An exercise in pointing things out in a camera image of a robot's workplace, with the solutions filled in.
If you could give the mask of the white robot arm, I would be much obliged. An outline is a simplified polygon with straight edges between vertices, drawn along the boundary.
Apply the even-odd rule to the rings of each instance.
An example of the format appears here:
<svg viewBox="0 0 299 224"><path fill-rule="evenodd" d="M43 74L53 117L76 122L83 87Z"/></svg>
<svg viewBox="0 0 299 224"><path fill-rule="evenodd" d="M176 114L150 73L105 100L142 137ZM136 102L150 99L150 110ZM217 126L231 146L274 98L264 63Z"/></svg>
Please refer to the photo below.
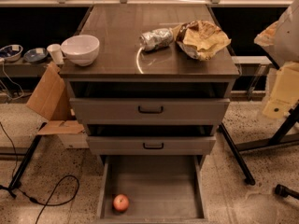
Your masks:
<svg viewBox="0 0 299 224"><path fill-rule="evenodd" d="M281 119L299 100L299 0L254 38L279 65L262 113Z"/></svg>

